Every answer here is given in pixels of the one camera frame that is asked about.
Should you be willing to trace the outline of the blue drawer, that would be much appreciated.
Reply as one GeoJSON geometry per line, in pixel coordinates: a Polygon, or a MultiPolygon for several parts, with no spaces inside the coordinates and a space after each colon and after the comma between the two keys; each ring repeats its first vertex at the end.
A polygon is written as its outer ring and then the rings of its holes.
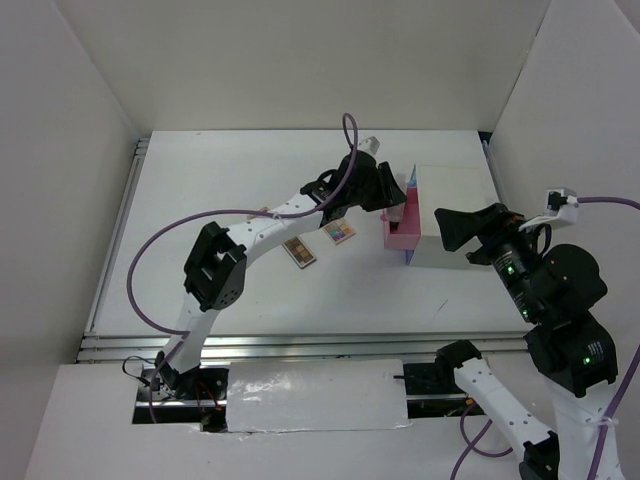
{"type": "Polygon", "coordinates": [[[418,173],[418,166],[414,165],[407,183],[409,188],[417,187],[417,173],[418,173]]]}

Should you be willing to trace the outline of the pink drawer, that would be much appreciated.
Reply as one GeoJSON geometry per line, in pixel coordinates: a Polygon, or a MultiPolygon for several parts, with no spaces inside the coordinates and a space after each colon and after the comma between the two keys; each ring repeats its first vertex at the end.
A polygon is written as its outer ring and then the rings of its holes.
{"type": "Polygon", "coordinates": [[[393,230],[385,215],[383,222],[384,248],[388,250],[415,250],[421,238],[418,192],[416,187],[409,187],[407,202],[404,204],[403,217],[398,227],[393,230]]]}

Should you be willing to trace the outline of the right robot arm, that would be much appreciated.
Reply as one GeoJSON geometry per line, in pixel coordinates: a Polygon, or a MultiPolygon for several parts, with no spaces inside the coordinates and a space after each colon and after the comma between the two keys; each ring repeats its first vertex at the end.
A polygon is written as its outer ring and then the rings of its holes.
{"type": "Polygon", "coordinates": [[[621,479],[614,414],[637,366],[618,375],[616,347],[591,307],[608,292],[595,258],[573,244],[538,251],[540,230],[573,224],[579,200],[551,192],[543,215],[531,220],[495,203],[476,212],[438,208],[443,247],[455,252],[471,239],[473,265],[491,266],[531,330],[524,340],[550,391],[550,428],[495,377],[479,350],[461,340],[438,350],[435,379],[466,392],[501,431],[523,479],[621,479]]]}

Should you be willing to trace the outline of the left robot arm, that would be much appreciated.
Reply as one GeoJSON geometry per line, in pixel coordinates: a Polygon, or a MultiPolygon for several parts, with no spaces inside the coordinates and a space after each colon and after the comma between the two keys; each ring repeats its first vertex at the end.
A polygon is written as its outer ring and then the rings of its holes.
{"type": "Polygon", "coordinates": [[[239,300],[246,271],[259,257],[343,218],[352,207],[375,212],[406,200],[387,162],[377,162],[376,139],[362,141],[337,169],[300,189],[274,212],[221,227],[206,224],[187,257],[178,332],[157,354],[160,386],[182,399],[195,392],[201,351],[219,313],[239,300]]]}

